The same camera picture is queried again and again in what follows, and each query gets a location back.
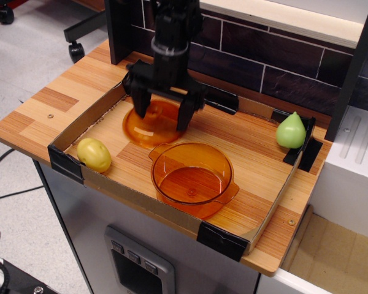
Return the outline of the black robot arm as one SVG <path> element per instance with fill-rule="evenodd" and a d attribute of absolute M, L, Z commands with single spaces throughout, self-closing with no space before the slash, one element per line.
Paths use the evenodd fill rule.
<path fill-rule="evenodd" d="M 204 106 L 205 86 L 188 73 L 190 43 L 201 28 L 199 1 L 152 1 L 155 36 L 153 63 L 138 60 L 127 66 L 123 80 L 136 113 L 144 118 L 157 94 L 180 102 L 177 130 L 187 129 L 195 111 Z"/>

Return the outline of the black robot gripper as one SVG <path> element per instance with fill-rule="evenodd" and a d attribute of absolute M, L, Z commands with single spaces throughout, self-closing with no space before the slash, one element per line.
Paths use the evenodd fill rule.
<path fill-rule="evenodd" d="M 190 40 L 164 43 L 151 40 L 153 63 L 142 60 L 126 66 L 123 79 L 127 95 L 132 97 L 136 113 L 144 118 L 151 102 L 151 94 L 181 101 L 176 130 L 184 132 L 196 111 L 204 107 L 205 86 L 188 73 Z"/>

